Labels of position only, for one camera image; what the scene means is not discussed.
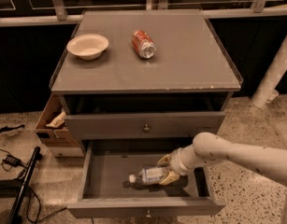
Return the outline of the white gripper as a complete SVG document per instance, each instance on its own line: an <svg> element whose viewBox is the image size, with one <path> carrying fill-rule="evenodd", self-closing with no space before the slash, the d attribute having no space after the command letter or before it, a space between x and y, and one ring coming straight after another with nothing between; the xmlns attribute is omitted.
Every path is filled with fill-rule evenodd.
<svg viewBox="0 0 287 224"><path fill-rule="evenodd" d="M178 148L171 155L165 154L157 161L158 167L168 167L173 171L169 171L162 177L159 184L166 186L179 180L179 175L187 175L194 169L194 150L190 147Z"/></svg>

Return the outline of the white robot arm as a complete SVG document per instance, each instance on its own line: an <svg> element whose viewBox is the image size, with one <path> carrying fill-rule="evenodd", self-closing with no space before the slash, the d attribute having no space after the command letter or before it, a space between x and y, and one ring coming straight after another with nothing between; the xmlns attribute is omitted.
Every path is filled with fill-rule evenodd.
<svg viewBox="0 0 287 224"><path fill-rule="evenodd" d="M286 149L234 143L213 133L199 133L189 146L164 155L157 165L165 166L168 174L160 184L168 185L197 167L218 161L230 161L287 187ZM287 224L287 196L281 224Z"/></svg>

